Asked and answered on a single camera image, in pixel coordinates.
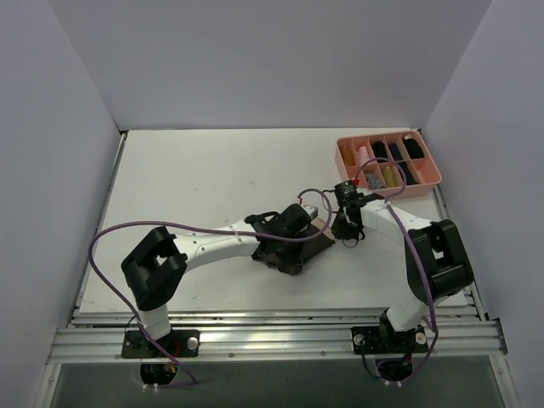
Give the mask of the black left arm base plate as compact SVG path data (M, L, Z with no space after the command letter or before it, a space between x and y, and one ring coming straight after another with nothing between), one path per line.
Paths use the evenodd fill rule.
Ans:
M193 358L199 353L200 332L194 329L172 329L156 342L173 357ZM151 359L164 357L140 330L126 331L122 343L123 359Z

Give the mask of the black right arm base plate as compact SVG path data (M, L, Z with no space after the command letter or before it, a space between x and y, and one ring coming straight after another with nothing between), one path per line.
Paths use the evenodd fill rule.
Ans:
M421 354L428 352L424 329L418 326L409 331L392 331L378 326L353 326L353 351L356 354Z

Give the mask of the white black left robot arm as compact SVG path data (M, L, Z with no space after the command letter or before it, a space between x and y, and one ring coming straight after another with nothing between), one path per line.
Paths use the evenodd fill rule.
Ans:
M302 238L307 235L310 223L311 217L306 213L266 212L211 233L175 235L165 227L151 230L121 264L136 300L140 324L145 329L141 347L152 356L162 356L171 348L167 303L186 272L229 258L250 258L256 252L274 251L282 241L254 234Z

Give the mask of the brown underwear cream waistband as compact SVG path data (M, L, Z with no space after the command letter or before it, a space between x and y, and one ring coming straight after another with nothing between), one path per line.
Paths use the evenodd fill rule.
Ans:
M323 233L312 240L298 243L303 243L304 267L312 258L331 247L335 241Z

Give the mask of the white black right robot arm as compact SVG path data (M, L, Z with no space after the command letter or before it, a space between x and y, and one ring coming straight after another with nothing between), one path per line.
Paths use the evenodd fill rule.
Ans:
M432 221L401 210L377 194L356 189L335 194L338 210L332 232L338 239L355 239L375 230L404 249L407 287L381 317L377 340L395 351L408 332L425 317L436 318L435 307L474 282L462 238L449 219Z

